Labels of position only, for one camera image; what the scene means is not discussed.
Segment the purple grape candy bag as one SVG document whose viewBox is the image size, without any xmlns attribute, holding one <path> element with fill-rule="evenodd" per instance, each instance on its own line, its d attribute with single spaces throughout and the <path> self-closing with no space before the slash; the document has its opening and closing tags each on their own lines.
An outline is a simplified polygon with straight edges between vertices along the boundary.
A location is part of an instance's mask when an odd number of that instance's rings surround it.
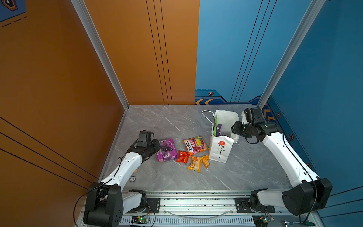
<svg viewBox="0 0 363 227">
<path fill-rule="evenodd" d="M 176 150 L 174 140 L 172 138 L 159 142 L 161 149 L 157 152 L 157 160 L 165 162 L 169 160 L 177 160 L 179 153 Z"/>
</svg>

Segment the white paper bag with flowers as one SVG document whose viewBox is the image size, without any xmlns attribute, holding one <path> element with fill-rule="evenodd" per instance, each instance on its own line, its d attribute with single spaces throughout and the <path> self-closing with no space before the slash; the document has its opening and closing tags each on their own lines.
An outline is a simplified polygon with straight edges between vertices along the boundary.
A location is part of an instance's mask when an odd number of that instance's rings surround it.
<svg viewBox="0 0 363 227">
<path fill-rule="evenodd" d="M 215 112 L 203 110 L 202 115 L 212 124 L 210 143 L 209 143 L 209 158 L 210 160 L 220 163 L 226 163 L 232 147 L 238 142 L 239 136 L 233 134 L 231 127 L 236 121 L 239 121 L 239 116 L 236 112 L 216 110 Z M 221 124 L 221 136 L 213 135 L 214 118 L 217 117 L 217 124 Z"/>
</svg>

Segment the purple snack bag white label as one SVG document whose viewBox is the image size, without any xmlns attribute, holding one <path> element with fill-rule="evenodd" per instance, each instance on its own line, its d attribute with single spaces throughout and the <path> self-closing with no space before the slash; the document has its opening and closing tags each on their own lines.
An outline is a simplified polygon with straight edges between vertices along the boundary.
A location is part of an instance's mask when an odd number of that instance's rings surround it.
<svg viewBox="0 0 363 227">
<path fill-rule="evenodd" d="M 222 125 L 221 124 L 218 124 L 215 128 L 215 136 L 216 137 L 220 137 L 221 136 L 221 128 L 222 128 Z"/>
</svg>

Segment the red snack packet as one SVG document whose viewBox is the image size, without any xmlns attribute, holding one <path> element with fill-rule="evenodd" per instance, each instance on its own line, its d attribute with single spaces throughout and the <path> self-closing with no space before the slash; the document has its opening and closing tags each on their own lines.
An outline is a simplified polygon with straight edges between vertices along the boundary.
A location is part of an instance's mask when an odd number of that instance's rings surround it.
<svg viewBox="0 0 363 227">
<path fill-rule="evenodd" d="M 176 160 L 176 162 L 187 164 L 189 157 L 190 157 L 190 155 L 187 151 L 179 151 L 179 157 Z"/>
</svg>

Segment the colourful candy bag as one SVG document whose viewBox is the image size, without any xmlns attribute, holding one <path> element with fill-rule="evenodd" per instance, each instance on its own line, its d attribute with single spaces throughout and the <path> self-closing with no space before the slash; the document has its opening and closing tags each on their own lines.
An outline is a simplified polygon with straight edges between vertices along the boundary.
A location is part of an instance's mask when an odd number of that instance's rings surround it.
<svg viewBox="0 0 363 227">
<path fill-rule="evenodd" d="M 190 156 L 193 156 L 197 153 L 209 150 L 207 143 L 201 136 L 196 136 L 196 137 L 192 137 L 192 138 L 183 140 L 183 143 Z"/>
</svg>

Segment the orange snack packet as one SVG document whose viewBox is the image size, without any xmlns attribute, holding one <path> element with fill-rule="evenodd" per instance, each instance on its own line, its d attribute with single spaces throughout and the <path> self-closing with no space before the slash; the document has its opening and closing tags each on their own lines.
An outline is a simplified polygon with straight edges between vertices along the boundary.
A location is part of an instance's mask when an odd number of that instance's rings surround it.
<svg viewBox="0 0 363 227">
<path fill-rule="evenodd" d="M 205 168 L 208 168 L 210 166 L 209 155 L 199 157 L 199 162 L 202 163 Z"/>
<path fill-rule="evenodd" d="M 191 156 L 191 163 L 188 166 L 188 170 L 200 172 L 201 169 L 201 157 Z"/>
</svg>

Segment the large green chips bag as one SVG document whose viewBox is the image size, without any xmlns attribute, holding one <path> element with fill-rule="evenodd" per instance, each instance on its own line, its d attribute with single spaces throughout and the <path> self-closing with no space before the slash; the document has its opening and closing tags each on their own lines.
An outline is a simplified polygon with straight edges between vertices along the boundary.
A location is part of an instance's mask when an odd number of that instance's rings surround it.
<svg viewBox="0 0 363 227">
<path fill-rule="evenodd" d="M 214 118 L 214 125 L 213 125 L 213 135 L 216 137 L 216 130 L 217 130 L 217 117 Z"/>
</svg>

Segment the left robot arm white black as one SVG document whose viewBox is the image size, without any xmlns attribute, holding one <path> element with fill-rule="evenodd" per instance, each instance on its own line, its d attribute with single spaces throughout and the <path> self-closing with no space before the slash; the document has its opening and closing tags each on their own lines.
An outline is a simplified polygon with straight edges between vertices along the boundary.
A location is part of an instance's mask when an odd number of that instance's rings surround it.
<svg viewBox="0 0 363 227">
<path fill-rule="evenodd" d="M 143 162 L 161 149 L 157 139 L 149 142 L 136 140 L 121 158 L 118 167 L 100 183 L 92 183 L 84 210 L 84 224 L 98 227 L 117 227 L 124 214 L 131 210 L 142 212 L 147 207 L 143 190 L 123 193 L 126 183 Z"/>
</svg>

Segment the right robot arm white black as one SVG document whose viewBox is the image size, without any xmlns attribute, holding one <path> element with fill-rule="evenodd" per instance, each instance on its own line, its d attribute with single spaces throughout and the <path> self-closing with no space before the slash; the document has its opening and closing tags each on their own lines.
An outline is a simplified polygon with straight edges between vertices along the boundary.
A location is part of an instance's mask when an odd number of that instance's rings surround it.
<svg viewBox="0 0 363 227">
<path fill-rule="evenodd" d="M 237 121 L 231 130 L 245 138 L 255 136 L 262 142 L 277 159 L 292 185 L 288 191 L 252 191 L 249 199 L 251 210 L 259 212 L 267 206 L 282 207 L 298 216 L 326 207 L 333 188 L 332 183 L 327 178 L 320 178 L 304 163 L 276 124 L 243 124 Z"/>
</svg>

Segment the green circuit board left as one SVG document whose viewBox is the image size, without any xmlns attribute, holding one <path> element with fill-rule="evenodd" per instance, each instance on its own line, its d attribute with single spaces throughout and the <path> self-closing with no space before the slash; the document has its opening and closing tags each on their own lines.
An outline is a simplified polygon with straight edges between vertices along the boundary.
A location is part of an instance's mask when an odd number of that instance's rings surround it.
<svg viewBox="0 0 363 227">
<path fill-rule="evenodd" d="M 149 217 L 133 216 L 130 223 L 132 226 L 146 226 L 149 222 L 150 222 Z"/>
</svg>

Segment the circuit board right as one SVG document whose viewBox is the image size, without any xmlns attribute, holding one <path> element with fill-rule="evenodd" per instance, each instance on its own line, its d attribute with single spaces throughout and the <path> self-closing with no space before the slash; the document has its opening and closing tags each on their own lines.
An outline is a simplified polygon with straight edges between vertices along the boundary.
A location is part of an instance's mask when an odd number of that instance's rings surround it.
<svg viewBox="0 0 363 227">
<path fill-rule="evenodd" d="M 268 227 L 270 222 L 275 221 L 271 216 L 253 216 L 252 218 L 256 227 Z"/>
</svg>

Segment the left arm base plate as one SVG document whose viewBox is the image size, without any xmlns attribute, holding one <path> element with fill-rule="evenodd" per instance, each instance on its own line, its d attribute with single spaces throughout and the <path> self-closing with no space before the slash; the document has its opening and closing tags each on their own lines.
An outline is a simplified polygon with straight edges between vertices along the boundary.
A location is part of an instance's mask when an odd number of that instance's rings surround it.
<svg viewBox="0 0 363 227">
<path fill-rule="evenodd" d="M 160 198 L 147 198 L 145 207 L 139 207 L 139 208 L 132 209 L 128 212 L 128 214 L 148 213 L 149 208 L 151 209 L 152 213 L 157 214 L 160 211 L 160 202 L 161 202 Z"/>
</svg>

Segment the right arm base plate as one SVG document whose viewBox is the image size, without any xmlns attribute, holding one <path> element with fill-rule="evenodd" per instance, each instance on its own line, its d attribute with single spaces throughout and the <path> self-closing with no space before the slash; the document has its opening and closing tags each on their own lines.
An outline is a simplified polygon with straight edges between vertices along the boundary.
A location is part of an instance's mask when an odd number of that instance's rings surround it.
<svg viewBox="0 0 363 227">
<path fill-rule="evenodd" d="M 263 206 L 259 202 L 251 201 L 250 198 L 235 198 L 235 207 L 238 213 L 275 213 L 273 206 Z"/>
</svg>

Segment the aluminium rail frame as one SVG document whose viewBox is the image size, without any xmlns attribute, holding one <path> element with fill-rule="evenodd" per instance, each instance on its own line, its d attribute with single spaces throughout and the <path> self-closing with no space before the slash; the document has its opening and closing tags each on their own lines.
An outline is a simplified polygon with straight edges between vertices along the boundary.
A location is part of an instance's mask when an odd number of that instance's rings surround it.
<svg viewBox="0 0 363 227">
<path fill-rule="evenodd" d="M 294 216 L 286 208 L 274 207 L 275 213 L 238 213 L 235 198 L 249 198 L 249 191 L 151 191 L 147 198 L 160 198 L 160 211 L 124 214 L 119 227 L 255 227 L 253 216 L 271 216 L 275 221 L 268 227 L 284 227 L 282 221 L 310 221 L 322 227 L 316 212 Z M 132 226 L 133 216 L 150 218 L 146 226 Z"/>
</svg>

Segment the green handled screwdriver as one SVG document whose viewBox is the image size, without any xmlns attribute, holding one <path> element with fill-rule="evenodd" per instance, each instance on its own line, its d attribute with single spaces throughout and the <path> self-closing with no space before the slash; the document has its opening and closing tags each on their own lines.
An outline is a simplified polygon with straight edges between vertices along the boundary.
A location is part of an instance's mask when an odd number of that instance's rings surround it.
<svg viewBox="0 0 363 227">
<path fill-rule="evenodd" d="M 310 221 L 288 221 L 284 220 L 282 221 L 282 225 L 285 227 L 290 227 L 292 225 L 300 225 L 300 226 L 308 226 L 308 227 L 315 227 L 316 224 Z"/>
</svg>

